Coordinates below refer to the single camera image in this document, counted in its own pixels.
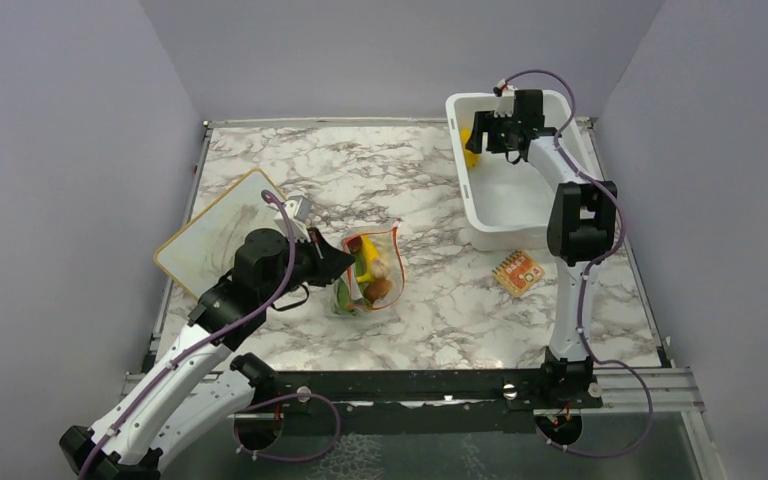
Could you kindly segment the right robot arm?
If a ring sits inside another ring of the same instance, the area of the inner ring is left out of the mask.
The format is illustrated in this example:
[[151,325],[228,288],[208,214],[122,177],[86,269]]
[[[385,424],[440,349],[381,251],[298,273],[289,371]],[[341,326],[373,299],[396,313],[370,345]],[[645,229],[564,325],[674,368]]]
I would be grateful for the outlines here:
[[557,310],[534,389],[560,407],[585,394],[593,381],[589,343],[599,266],[613,255],[617,189],[599,181],[561,143],[562,130],[547,124],[541,90],[494,90],[493,110],[479,111],[465,142],[474,154],[514,154],[514,164],[534,167],[554,190],[547,246],[557,262]]

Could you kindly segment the green leafy vegetable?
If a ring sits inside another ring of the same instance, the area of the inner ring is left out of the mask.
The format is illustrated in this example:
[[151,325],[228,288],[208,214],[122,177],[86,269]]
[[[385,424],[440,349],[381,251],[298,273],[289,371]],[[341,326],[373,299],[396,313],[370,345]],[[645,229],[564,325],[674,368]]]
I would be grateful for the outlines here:
[[364,268],[362,256],[355,254],[353,265],[336,281],[332,299],[332,311],[335,314],[358,316],[369,311],[370,304],[355,280],[355,274],[363,273]]

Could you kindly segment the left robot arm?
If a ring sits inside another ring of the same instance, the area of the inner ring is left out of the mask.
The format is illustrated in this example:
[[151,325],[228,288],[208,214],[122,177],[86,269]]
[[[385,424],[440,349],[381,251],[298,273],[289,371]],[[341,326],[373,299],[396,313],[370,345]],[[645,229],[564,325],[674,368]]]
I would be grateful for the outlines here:
[[251,231],[232,268],[207,290],[166,355],[108,414],[72,426],[59,444],[81,479],[158,479],[171,460],[221,419],[291,399],[276,372],[240,345],[284,293],[326,287],[355,262],[316,228],[299,240]]

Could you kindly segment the white plastic bin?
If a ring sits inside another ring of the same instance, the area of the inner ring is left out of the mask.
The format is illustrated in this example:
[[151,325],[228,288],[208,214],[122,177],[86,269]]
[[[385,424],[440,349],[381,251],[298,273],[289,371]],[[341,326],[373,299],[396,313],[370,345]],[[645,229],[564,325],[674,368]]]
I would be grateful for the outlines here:
[[[561,143],[578,163],[599,181],[586,151],[574,115],[564,96],[544,93],[544,114],[551,127],[562,130]],[[459,130],[472,129],[476,111],[495,109],[497,99],[488,93],[459,93],[446,101],[453,153],[468,227],[460,240],[479,251],[548,249],[547,225],[554,190],[530,164],[514,164],[514,154],[481,153],[480,163],[468,170],[464,163]]]

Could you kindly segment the yellow banana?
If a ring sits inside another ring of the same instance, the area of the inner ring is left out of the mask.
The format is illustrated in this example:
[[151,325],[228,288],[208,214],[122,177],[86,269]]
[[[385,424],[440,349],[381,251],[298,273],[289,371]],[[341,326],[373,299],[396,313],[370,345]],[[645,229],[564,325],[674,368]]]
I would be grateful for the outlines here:
[[360,236],[360,250],[359,253],[363,260],[364,269],[361,274],[357,275],[357,281],[360,283],[368,283],[375,280],[375,274],[373,273],[373,263],[380,258],[380,254],[376,246],[366,236]]

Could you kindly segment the clear orange zip top bag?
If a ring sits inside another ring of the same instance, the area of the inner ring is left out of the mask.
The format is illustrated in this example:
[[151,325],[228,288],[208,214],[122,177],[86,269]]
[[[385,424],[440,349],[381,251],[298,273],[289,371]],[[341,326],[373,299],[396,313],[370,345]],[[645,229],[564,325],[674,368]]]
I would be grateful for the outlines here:
[[344,234],[339,248],[354,263],[332,289],[332,312],[366,316],[392,307],[406,287],[406,273],[398,244],[401,220],[366,225]]

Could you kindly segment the yellow lemon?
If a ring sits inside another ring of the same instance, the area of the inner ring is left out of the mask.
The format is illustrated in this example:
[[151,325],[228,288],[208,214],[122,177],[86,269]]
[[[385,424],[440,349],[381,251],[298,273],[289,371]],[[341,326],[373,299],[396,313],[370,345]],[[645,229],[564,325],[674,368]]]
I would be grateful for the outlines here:
[[460,144],[463,150],[464,163],[468,170],[476,167],[481,160],[480,154],[477,154],[468,148],[471,134],[472,134],[472,131],[470,129],[459,130]]

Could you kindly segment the dark brown chestnut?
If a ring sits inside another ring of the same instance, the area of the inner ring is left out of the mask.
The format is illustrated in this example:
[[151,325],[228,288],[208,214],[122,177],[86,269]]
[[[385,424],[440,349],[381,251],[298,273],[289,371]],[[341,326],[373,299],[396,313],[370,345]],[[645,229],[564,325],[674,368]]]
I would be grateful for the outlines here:
[[351,254],[358,254],[363,248],[363,239],[360,235],[349,238],[346,241],[346,248]]

